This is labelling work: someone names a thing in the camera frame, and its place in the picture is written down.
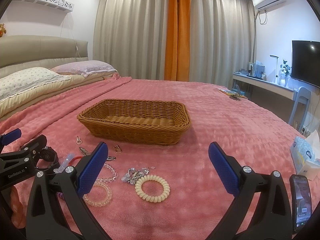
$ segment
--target pink blanket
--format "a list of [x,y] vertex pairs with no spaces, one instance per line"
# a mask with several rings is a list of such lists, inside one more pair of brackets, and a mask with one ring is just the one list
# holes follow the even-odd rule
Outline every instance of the pink blanket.
[[[76,119],[78,113],[105,98],[145,100],[175,100],[184,103],[192,126],[174,146],[135,145],[104,140],[92,136]],[[289,147],[299,133],[273,113],[254,103],[234,101],[218,91],[218,86],[195,82],[131,80],[120,78],[93,83],[49,98],[13,115],[0,126],[0,133],[21,128],[22,137],[5,150],[17,149],[37,134],[48,138],[59,158],[67,153],[81,155],[76,144],[79,136],[82,147],[92,151],[99,141],[105,141],[109,155],[117,160],[110,165],[119,178],[108,185],[112,190],[111,203],[91,211],[114,240],[127,239],[205,239],[222,218],[233,196],[229,195],[208,158],[208,146],[217,141],[222,149],[234,156],[241,165],[255,172],[270,174],[279,170],[291,201],[289,177],[293,174]],[[119,144],[121,154],[113,147]],[[171,187],[169,197],[161,203],[149,203],[137,196],[134,186],[120,178],[128,168],[151,167],[152,174],[165,178]],[[109,177],[108,171],[101,176]],[[17,185],[26,206],[33,179]],[[320,200],[319,179],[309,182],[313,208]],[[145,192],[157,195],[161,186],[150,182]],[[104,198],[102,191],[92,189],[93,200]],[[66,204],[61,202],[73,230],[74,221]],[[248,226],[253,204],[240,230]]]

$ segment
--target purple pillow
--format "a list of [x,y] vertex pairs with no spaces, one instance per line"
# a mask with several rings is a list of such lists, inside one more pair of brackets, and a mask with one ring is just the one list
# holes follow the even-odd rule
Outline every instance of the purple pillow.
[[98,61],[98,60],[88,60],[88,61],[77,61],[67,64],[63,64],[51,69],[52,71],[61,75],[82,75],[84,77],[90,74],[101,73],[101,72],[116,72],[117,70],[108,63]]

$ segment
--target woven rattan basket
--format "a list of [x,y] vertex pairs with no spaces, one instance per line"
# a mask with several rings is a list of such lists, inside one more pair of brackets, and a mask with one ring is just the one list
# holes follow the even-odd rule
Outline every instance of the woven rattan basket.
[[97,137],[159,145],[176,144],[191,125],[185,105],[175,101],[105,99],[77,119]]

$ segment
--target desk lamp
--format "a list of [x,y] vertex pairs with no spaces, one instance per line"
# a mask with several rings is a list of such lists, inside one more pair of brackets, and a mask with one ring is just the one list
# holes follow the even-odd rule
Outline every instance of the desk lamp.
[[278,84],[278,56],[270,55],[270,57],[276,58],[277,59],[277,67],[276,67],[276,81],[275,84]]

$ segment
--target blue gripper pad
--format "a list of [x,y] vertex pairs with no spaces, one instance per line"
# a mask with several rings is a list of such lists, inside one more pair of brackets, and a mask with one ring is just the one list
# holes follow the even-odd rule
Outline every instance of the blue gripper pad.
[[226,191],[234,197],[239,195],[239,177],[226,159],[226,154],[217,147],[217,143],[211,143],[208,149],[209,158],[216,169]]
[[14,142],[15,140],[18,140],[21,137],[21,130],[19,128],[5,134],[2,137],[1,144],[2,145],[9,145],[10,143]]
[[78,177],[77,193],[79,197],[88,194],[96,181],[106,159],[108,157],[108,146],[100,143],[90,155],[90,160]]

